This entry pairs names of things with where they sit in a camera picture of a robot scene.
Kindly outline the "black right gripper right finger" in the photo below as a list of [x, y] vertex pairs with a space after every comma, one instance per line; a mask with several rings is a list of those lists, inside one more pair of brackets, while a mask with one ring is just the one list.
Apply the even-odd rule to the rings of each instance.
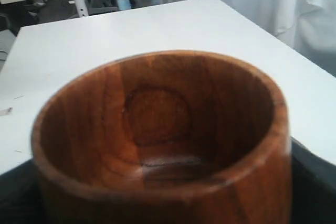
[[291, 223], [335, 223], [335, 165], [292, 138]]

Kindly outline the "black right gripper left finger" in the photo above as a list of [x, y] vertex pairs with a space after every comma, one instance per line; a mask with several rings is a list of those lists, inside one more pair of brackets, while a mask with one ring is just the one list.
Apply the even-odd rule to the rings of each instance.
[[1, 174], [1, 223], [43, 223], [44, 208], [31, 160]]

